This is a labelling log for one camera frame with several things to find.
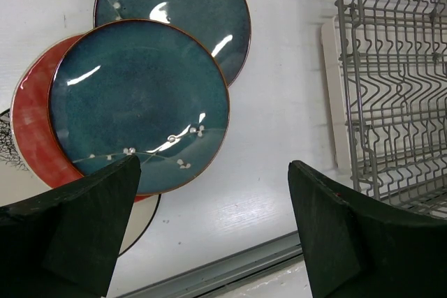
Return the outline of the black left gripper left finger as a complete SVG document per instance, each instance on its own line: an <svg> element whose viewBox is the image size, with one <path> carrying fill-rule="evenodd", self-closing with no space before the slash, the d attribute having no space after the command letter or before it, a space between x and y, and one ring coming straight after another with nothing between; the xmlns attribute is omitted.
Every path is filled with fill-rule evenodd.
<svg viewBox="0 0 447 298"><path fill-rule="evenodd" d="M126 156L1 207L2 297L105 297L140 181Z"/></svg>

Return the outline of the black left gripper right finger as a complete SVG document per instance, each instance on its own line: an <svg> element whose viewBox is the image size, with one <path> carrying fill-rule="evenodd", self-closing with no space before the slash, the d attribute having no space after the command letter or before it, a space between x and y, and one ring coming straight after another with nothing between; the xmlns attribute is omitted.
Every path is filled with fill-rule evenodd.
<svg viewBox="0 0 447 298"><path fill-rule="evenodd" d="M445 297L446 221L392 207L302 161L288 185L314 297Z"/></svg>

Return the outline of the red and teal plate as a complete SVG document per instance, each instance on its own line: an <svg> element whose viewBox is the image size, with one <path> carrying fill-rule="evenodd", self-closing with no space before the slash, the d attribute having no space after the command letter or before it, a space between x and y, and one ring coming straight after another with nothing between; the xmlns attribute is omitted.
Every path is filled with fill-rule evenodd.
<svg viewBox="0 0 447 298"><path fill-rule="evenodd" d="M11 102L10 123L17 152L26 167L50 188L82 178L61 152L47 110L53 72L81 37L70 36L46 49L20 78Z"/></svg>

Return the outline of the dark teal plate with blossoms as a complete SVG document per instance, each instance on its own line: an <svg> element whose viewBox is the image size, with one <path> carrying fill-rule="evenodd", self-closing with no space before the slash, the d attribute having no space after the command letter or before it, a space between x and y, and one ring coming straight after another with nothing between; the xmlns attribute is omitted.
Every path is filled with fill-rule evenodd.
<svg viewBox="0 0 447 298"><path fill-rule="evenodd" d="M140 161L139 195L193 181L215 159L230 120L224 75L181 29L130 19L96 27L60 59L47 115L66 160L89 175Z"/></svg>

